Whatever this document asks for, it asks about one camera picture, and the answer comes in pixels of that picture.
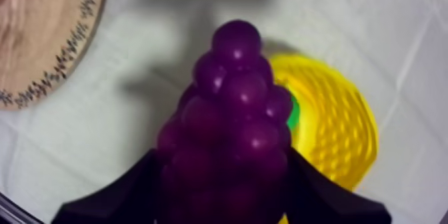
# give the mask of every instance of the bunch of grapes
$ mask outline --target bunch of grapes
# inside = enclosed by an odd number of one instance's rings
[[[218,28],[193,79],[158,137],[158,223],[278,223],[292,102],[273,83],[257,29]]]

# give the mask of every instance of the yellow woven basket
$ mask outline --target yellow woven basket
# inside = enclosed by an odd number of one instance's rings
[[[275,82],[300,106],[292,146],[327,178],[352,191],[378,151],[378,130],[366,100],[323,62],[300,54],[276,54],[269,61]],[[280,223],[288,222],[284,217]]]

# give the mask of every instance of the wooden board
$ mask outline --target wooden board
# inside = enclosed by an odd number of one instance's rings
[[[30,106],[76,68],[103,0],[0,0],[0,109]]]

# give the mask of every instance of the table surface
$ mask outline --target table surface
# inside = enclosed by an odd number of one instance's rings
[[[448,209],[448,0],[106,0],[84,60],[49,98],[0,112],[0,191],[48,223],[154,146],[219,24],[254,23],[274,49],[338,68],[380,128],[357,192],[394,223]]]

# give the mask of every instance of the floral pattern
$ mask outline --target floral pattern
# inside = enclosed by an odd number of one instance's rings
[[[78,44],[86,40],[89,27],[83,22],[84,19],[94,16],[93,7],[97,4],[94,0],[81,0],[79,5],[80,20],[75,28],[70,31],[70,36],[61,50],[55,56],[55,64],[52,70],[42,73],[40,80],[34,80],[28,88],[17,94],[12,94],[6,90],[0,90],[0,103],[5,107],[16,105],[19,109],[27,107],[28,104],[42,96],[47,96],[49,90],[60,80],[67,78],[67,64],[74,62],[73,54],[78,52]]]

